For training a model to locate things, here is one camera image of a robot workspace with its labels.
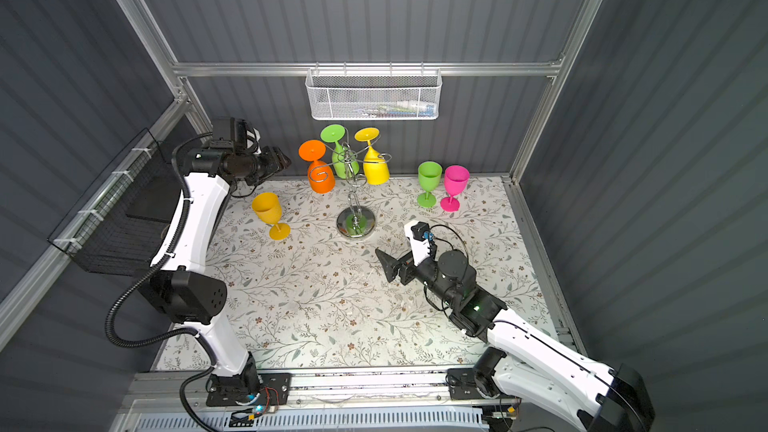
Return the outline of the green wine glass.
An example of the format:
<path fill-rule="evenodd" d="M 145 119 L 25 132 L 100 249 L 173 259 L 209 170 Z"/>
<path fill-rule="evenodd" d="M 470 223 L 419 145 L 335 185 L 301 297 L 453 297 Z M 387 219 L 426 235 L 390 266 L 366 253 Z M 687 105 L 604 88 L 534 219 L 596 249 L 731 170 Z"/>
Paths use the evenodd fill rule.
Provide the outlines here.
<path fill-rule="evenodd" d="M 342 180 L 354 178 L 360 171 L 360 164 L 348 144 L 347 129 L 340 124 L 328 125 L 321 131 L 321 140 L 333 145 L 331 163 L 336 175 Z"/>
<path fill-rule="evenodd" d="M 423 193 L 417 197 L 418 204 L 423 208 L 432 208 L 437 199 L 433 191 L 439 186 L 442 177 L 442 166 L 434 161 L 422 162 L 418 167 L 418 180 Z"/>

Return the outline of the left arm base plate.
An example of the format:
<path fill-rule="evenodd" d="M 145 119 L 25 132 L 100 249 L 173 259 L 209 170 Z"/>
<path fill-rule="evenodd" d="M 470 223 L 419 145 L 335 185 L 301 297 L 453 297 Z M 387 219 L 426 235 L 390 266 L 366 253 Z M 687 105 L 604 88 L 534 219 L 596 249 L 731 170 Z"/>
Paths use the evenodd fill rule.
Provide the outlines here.
<path fill-rule="evenodd" d="M 256 399 L 256 405 L 287 403 L 293 376 L 290 373 L 259 373 L 256 379 L 211 375 L 206 382 L 208 407 L 234 407 Z"/>

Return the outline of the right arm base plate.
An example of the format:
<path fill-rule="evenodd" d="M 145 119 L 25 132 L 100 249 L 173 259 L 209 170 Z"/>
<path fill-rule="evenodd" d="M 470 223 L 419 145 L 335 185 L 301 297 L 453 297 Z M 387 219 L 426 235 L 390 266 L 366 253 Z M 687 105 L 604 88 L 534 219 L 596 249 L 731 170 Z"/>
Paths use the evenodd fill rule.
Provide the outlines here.
<path fill-rule="evenodd" d="M 521 402 L 516 395 L 503 392 L 490 378 L 476 378 L 471 367 L 449 368 L 445 375 L 449 396 L 455 401 L 500 400 L 502 403 Z"/>

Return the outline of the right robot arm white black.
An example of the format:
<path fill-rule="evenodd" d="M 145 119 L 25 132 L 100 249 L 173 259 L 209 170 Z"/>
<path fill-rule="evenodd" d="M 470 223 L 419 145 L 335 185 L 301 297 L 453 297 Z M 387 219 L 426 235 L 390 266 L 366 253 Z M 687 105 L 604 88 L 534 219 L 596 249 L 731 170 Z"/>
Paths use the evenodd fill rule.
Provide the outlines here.
<path fill-rule="evenodd" d="M 418 281 L 437 296 L 448 319 L 486 349 L 473 367 L 485 397 L 516 396 L 579 431 L 648 431 L 655 410 L 642 376 L 583 356 L 529 324 L 476 282 L 466 255 L 394 258 L 376 252 L 387 281 Z"/>

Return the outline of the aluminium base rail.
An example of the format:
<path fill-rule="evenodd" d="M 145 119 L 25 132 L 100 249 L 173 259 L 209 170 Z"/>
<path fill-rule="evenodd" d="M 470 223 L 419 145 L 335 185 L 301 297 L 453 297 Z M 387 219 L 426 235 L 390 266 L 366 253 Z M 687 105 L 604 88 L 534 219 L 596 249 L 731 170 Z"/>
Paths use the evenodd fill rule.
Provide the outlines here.
<path fill-rule="evenodd" d="M 449 366 L 403 366 L 372 368 L 321 368 L 295 370 L 260 370 L 259 373 L 290 373 L 290 406 L 309 406 L 313 403 L 351 403 L 362 400 L 378 401 L 455 401 L 449 396 L 445 375 Z M 563 405 L 574 401 L 581 389 L 567 386 L 564 381 L 549 377 L 511 356 L 501 359 L 494 372 L 479 373 L 476 378 L 490 378 L 503 392 L 516 395 L 524 401 Z M 188 386 L 190 403 L 201 400 L 206 405 L 209 378 L 194 381 Z"/>

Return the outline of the yellow wine glass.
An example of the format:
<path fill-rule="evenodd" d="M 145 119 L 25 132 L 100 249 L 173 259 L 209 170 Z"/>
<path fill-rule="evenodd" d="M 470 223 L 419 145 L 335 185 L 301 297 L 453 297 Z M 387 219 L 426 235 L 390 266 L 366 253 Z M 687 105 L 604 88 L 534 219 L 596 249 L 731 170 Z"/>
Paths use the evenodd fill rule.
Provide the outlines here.
<path fill-rule="evenodd" d="M 275 241 L 286 239 L 291 232 L 287 223 L 281 223 L 283 209 L 275 193 L 264 192 L 256 196 L 251 203 L 258 218 L 270 226 L 269 237 Z"/>
<path fill-rule="evenodd" d="M 367 145 L 363 157 L 363 170 L 367 182 L 372 186 L 385 184 L 390 179 L 386 159 L 374 148 L 374 141 L 379 135 L 380 131 L 375 127 L 360 129 L 354 135 L 358 142 L 365 142 Z"/>

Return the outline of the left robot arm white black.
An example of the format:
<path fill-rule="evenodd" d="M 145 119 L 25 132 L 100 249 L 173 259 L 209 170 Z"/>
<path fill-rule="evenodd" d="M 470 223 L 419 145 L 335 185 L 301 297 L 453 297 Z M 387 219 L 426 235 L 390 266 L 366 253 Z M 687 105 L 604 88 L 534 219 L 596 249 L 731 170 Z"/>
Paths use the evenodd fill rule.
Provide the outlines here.
<path fill-rule="evenodd" d="M 209 355 L 209 391 L 226 405 L 252 404 L 263 386 L 253 356 L 237 338 L 226 313 L 227 286 L 205 274 L 207 249 L 232 186 L 258 186 L 291 165 L 277 147 L 196 148 L 184 159 L 186 187 L 168 234 L 151 264 L 161 263 L 139 291 Z"/>

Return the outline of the pink wine glass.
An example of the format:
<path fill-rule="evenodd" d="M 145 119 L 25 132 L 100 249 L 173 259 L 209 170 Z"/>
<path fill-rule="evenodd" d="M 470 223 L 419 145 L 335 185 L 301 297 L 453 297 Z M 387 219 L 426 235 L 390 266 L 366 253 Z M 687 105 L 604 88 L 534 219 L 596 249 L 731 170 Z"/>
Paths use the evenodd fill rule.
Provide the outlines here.
<path fill-rule="evenodd" d="M 461 165 L 449 166 L 443 176 L 445 191 L 448 194 L 440 202 L 445 212 L 457 212 L 460 209 L 458 196 L 466 189 L 470 179 L 470 172 Z"/>

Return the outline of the orange wine glass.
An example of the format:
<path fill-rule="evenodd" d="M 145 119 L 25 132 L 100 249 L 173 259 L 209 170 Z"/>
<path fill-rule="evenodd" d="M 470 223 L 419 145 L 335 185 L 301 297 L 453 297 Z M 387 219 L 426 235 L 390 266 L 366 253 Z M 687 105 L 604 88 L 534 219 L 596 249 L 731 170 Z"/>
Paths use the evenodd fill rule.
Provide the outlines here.
<path fill-rule="evenodd" d="M 302 160 L 309 163 L 307 177 L 310 187 L 318 194 L 326 194 L 335 187 L 335 176 L 331 167 L 324 161 L 326 145 L 319 140 L 308 140 L 298 149 Z"/>

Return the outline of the chrome wine glass rack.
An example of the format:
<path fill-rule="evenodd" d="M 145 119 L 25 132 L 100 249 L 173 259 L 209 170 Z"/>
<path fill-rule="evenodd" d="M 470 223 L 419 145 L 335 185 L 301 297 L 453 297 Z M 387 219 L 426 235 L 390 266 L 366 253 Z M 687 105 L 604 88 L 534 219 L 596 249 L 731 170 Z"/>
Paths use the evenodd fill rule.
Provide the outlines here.
<path fill-rule="evenodd" d="M 337 216 L 337 230 L 347 239 L 364 239 L 374 231 L 377 224 L 376 215 L 371 208 L 361 203 L 358 194 L 367 180 L 359 172 L 354 178 L 344 181 L 348 187 L 348 206 Z"/>

